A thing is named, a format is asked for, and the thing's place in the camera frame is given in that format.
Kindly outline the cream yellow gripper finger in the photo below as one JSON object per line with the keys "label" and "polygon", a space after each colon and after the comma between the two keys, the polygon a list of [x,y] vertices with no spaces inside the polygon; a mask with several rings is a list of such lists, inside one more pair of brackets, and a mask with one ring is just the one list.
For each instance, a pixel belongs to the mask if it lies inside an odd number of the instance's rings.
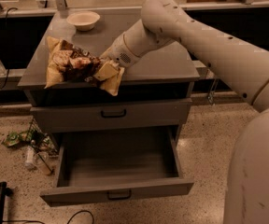
{"label": "cream yellow gripper finger", "polygon": [[97,80],[104,81],[114,77],[119,72],[119,65],[114,61],[106,61],[101,65],[97,72],[93,75]]}

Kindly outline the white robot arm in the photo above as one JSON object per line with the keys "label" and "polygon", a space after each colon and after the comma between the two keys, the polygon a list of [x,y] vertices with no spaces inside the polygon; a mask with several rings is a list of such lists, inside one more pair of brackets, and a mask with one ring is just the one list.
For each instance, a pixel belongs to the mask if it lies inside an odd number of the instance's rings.
{"label": "white robot arm", "polygon": [[146,0],[139,21],[103,56],[130,67],[171,41],[258,111],[234,146],[223,223],[269,224],[269,51],[191,18],[174,0]]}

